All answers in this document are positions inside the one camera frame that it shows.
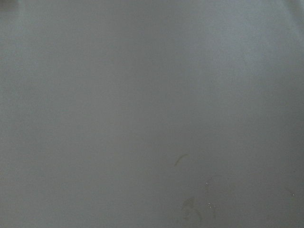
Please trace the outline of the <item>brown table mat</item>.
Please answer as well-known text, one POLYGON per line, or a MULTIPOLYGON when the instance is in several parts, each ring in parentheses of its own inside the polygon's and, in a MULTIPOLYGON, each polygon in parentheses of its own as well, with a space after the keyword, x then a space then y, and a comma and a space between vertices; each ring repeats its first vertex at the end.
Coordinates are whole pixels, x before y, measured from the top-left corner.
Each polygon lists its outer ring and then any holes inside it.
POLYGON ((301 228, 301 0, 3 0, 3 228, 301 228))

